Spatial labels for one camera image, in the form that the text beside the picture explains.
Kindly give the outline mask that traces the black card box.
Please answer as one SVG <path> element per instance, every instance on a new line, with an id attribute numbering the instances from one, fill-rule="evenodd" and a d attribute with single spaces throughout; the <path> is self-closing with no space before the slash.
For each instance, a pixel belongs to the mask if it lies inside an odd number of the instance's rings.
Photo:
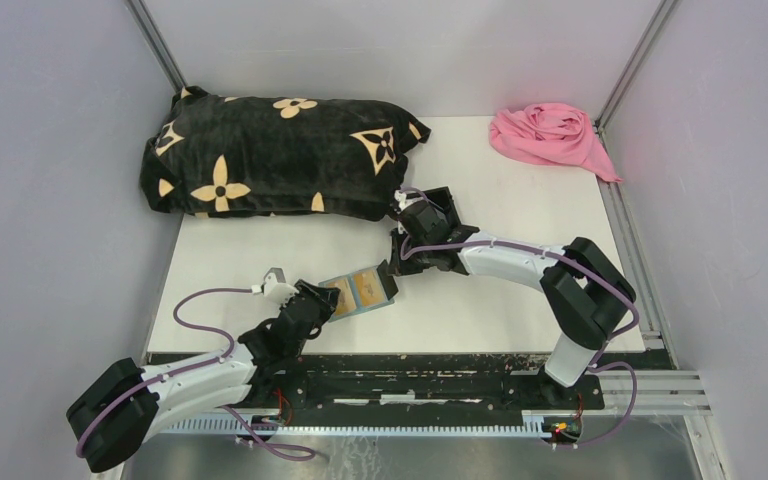
<path id="1" fill-rule="evenodd" d="M 410 205 L 404 210 L 410 208 L 416 210 L 415 217 L 419 216 L 420 205 L 422 205 L 422 210 L 428 210 L 436 218 L 444 219 L 449 229 L 454 230 L 463 226 L 453 195 L 447 186 L 428 190 L 414 189 L 410 193 L 406 192 L 406 201 L 410 202 Z"/>

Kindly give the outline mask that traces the gold credit card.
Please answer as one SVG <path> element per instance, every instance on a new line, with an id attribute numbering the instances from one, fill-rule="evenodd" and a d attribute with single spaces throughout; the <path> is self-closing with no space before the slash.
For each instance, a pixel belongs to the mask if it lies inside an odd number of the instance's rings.
<path id="1" fill-rule="evenodd" d="M 343 317 L 352 314 L 357 309 L 353 290 L 346 276 L 332 279 L 325 283 L 328 288 L 339 290 L 338 304 L 334 313 L 335 317 Z"/>
<path id="2" fill-rule="evenodd" d="M 388 300 L 376 270 L 357 272 L 352 275 L 352 281 L 357 290 L 359 304 L 363 308 L 376 307 Z"/>

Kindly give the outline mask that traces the black credit card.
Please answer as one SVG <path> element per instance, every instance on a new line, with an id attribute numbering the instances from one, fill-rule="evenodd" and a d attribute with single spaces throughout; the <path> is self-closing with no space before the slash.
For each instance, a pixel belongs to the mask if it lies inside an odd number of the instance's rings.
<path id="1" fill-rule="evenodd" d="M 387 260 L 383 260 L 376 268 L 375 272 L 378 276 L 379 283 L 382 291 L 387 300 L 393 300 L 398 294 L 399 289 L 396 283 L 395 277 L 389 271 L 389 263 Z"/>

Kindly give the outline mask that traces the green card holder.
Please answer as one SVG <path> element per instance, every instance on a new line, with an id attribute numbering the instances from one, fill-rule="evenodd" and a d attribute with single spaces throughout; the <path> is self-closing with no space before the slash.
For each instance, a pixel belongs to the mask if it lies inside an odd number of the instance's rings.
<path id="1" fill-rule="evenodd" d="M 328 279 L 328 280 L 326 280 L 326 281 L 322 281 L 322 282 L 320 282 L 320 283 L 319 283 L 319 286 L 323 286 L 323 287 L 326 287 L 326 286 L 325 286 L 325 283 L 326 283 L 326 282 L 328 282 L 328 281 L 330 281 L 330 280 L 332 280 L 332 279 L 335 279 L 335 278 L 339 278 L 339 277 L 342 277 L 342 276 L 346 276 L 346 277 L 349 279 L 349 281 L 350 281 L 350 284 L 351 284 L 351 287 L 352 287 L 352 290 L 353 290 L 354 298 L 355 298 L 355 301 L 356 301 L 356 303 L 357 303 L 357 309 L 356 309 L 356 310 L 355 310 L 355 311 L 354 311 L 352 314 L 349 314 L 349 315 L 347 315 L 347 316 L 343 316 L 343 317 L 335 317 L 335 316 L 333 315 L 333 316 L 331 317 L 331 319 L 330 319 L 331 321 L 337 321 L 337 320 L 341 320 L 341 319 L 343 319 L 343 318 L 347 318 L 347 317 L 351 317 L 351 316 L 357 316 L 357 315 L 361 315 L 361 314 L 364 314 L 364 313 L 367 313 L 367 312 L 370 312 L 370 311 L 373 311 L 373 310 L 376 310 L 376 309 L 379 309 L 379 308 L 383 308 L 383 307 L 389 306 L 389 305 L 391 305 L 391 304 L 393 304 L 393 303 L 394 303 L 394 299 L 393 299 L 393 300 L 387 300 L 387 301 L 386 301 L 384 304 L 381 304 L 381 305 L 378 305 L 378 306 L 376 306 L 376 307 L 372 307 L 372 308 L 363 308 L 363 307 L 362 307 L 362 306 L 359 304 L 359 301 L 358 301 L 358 294 L 357 294 L 357 290 L 356 290 L 355 286 L 353 285 L 353 281 L 352 281 L 352 275 L 353 275 L 353 274 L 355 274 L 355 273 L 357 273 L 357 272 L 360 272 L 360 271 L 366 270 L 366 269 L 374 269 L 374 270 L 375 270 L 375 268 L 376 268 L 377 266 L 372 266 L 372 267 L 364 268 L 364 269 L 361 269 L 361 270 L 357 270 L 357 271 L 354 271 L 354 272 L 352 272 L 352 273 L 349 273 L 349 274 L 345 274 L 345 275 L 341 275 L 341 276 L 338 276 L 338 277 L 334 277 L 334 278 L 331 278 L 331 279 Z"/>

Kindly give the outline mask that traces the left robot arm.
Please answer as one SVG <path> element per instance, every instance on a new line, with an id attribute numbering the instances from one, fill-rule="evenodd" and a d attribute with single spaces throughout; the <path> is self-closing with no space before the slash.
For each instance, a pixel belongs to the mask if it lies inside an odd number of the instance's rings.
<path id="1" fill-rule="evenodd" d="M 111 364 L 72 405 L 66 418 L 75 454 L 91 472 L 124 463 L 153 436 L 203 412 L 245 401 L 259 407 L 273 397 L 273 376 L 317 338 L 339 305 L 340 291 L 299 280 L 264 280 L 246 288 L 279 306 L 276 317 L 237 338 L 218 327 L 184 321 L 181 326 L 215 333 L 226 347 L 164 365 L 140 366 L 132 358 Z"/>

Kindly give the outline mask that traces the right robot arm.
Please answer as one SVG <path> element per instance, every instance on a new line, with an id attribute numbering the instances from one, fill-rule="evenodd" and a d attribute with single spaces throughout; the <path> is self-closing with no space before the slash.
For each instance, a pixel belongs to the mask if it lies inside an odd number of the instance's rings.
<path id="1" fill-rule="evenodd" d="M 452 209 L 421 197 L 399 201 L 395 212 L 392 275 L 435 268 L 509 281 L 545 296 L 561 331 L 537 382 L 540 400 L 551 408 L 577 396 L 579 378 L 634 312 L 633 287 L 587 238 L 567 245 L 507 240 L 464 225 Z"/>

